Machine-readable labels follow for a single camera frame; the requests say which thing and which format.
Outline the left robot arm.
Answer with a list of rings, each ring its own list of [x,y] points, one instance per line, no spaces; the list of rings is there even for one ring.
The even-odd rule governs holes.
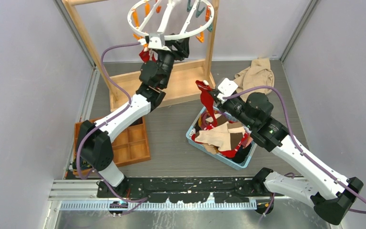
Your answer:
[[[112,143],[127,127],[149,114],[163,101],[173,65],[189,56],[189,38],[166,41],[166,50],[155,50],[156,61],[148,60],[141,65],[141,85],[128,101],[114,112],[96,122],[84,121],[77,140],[77,170],[80,160],[91,165],[101,178],[109,184],[109,192],[120,198],[126,194],[124,174],[114,162]]]

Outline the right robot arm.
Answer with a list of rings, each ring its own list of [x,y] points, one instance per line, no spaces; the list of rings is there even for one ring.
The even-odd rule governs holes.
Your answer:
[[[259,147],[282,158],[306,178],[305,181],[292,179],[264,167],[254,177],[256,194],[283,194],[312,207],[326,222],[341,223],[364,185],[360,179],[335,172],[302,146],[285,125],[271,117],[274,106],[264,93],[251,93],[246,101],[238,94],[223,101],[224,95],[216,89],[209,94],[219,110],[250,130]]]

